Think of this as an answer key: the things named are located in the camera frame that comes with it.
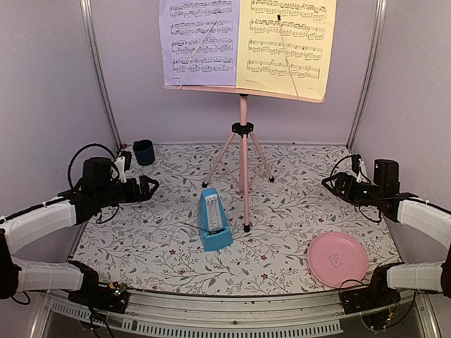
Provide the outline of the clear metronome cover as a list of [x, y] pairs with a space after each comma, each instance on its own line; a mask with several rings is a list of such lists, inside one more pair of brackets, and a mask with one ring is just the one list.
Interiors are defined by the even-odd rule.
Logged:
[[138, 235], [151, 244], [171, 244], [177, 221], [175, 211], [171, 209], [150, 209], [142, 213]]

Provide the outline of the blue metronome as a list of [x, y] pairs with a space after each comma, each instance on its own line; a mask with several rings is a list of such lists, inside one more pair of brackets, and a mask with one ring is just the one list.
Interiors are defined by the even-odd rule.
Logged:
[[215, 188], [204, 189], [200, 195], [197, 225], [180, 221], [196, 229], [205, 252], [219, 251], [233, 244], [233, 236]]

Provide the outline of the pink music stand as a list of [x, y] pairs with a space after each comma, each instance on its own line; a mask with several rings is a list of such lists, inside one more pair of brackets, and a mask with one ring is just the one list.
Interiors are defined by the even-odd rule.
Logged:
[[273, 173], [267, 163], [265, 155], [261, 149], [257, 136], [254, 132], [254, 126], [248, 121], [248, 96], [265, 96], [273, 97], [277, 99], [289, 99], [293, 101], [309, 102], [313, 104], [319, 104], [324, 102], [323, 99], [308, 99], [303, 96], [294, 96], [289, 94], [277, 94], [271, 92], [258, 91], [254, 89], [238, 89], [233, 86], [208, 86], [208, 85], [165, 85], [165, 89], [179, 90], [179, 91], [196, 91], [196, 92], [215, 92], [226, 94], [237, 94], [240, 97], [240, 121], [232, 124], [231, 133], [226, 140], [219, 155], [214, 160], [208, 175], [202, 182], [202, 187], [209, 186], [213, 174], [216, 172], [216, 168], [222, 163], [222, 159], [225, 156], [226, 151], [230, 147], [234, 138], [238, 137], [240, 140], [240, 172], [238, 187], [240, 192], [244, 195], [244, 232], [248, 233], [251, 228], [249, 218], [249, 165], [248, 165], [248, 143], [252, 142], [255, 149], [261, 159], [261, 167], [266, 171], [268, 180], [274, 181]]

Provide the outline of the yellow sheet music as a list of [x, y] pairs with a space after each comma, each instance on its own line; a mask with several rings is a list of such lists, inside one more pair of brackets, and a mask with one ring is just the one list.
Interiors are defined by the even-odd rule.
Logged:
[[326, 95], [336, 1], [241, 1], [236, 86], [321, 102]]

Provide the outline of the purple sheet music paper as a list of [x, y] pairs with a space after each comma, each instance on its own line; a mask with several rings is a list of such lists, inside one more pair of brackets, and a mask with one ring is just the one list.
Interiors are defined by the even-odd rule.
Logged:
[[161, 1], [164, 84], [235, 86], [239, 19], [239, 1]]

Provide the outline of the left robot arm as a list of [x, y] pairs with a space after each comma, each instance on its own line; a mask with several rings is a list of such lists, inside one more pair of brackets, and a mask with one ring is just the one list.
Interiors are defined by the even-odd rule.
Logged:
[[146, 175], [128, 178], [130, 161], [93, 157], [83, 163], [82, 177], [50, 201], [1, 217], [1, 298], [18, 292], [65, 290], [91, 306], [99, 305], [108, 288], [87, 265], [45, 263], [15, 258], [23, 247], [62, 229], [81, 225], [104, 208], [150, 200], [159, 183]]

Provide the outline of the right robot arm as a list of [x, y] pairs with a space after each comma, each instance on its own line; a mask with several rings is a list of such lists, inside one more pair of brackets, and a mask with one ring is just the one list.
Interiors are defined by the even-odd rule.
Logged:
[[[398, 162], [376, 159], [370, 180], [362, 171], [361, 157], [348, 158], [352, 160], [353, 175], [332, 170], [321, 181], [331, 194], [357, 208], [377, 208], [381, 216], [418, 230], [450, 249], [450, 212], [415, 194], [400, 192]], [[390, 298], [392, 290], [398, 289], [450, 297], [450, 254], [438, 263], [395, 263], [376, 268], [364, 300], [371, 307], [379, 307]]]

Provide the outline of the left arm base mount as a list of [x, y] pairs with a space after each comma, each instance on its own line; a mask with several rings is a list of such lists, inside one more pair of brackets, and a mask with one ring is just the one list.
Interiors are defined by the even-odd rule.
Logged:
[[87, 284], [82, 289], [70, 291], [68, 300], [88, 308], [124, 314], [130, 294], [127, 285], [119, 282], [110, 284]]

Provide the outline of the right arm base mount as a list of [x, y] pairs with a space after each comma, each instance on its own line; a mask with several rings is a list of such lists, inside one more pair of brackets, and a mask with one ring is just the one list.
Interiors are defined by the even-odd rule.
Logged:
[[340, 290], [339, 299], [345, 314], [348, 315], [399, 303], [401, 296], [397, 290], [382, 284]]

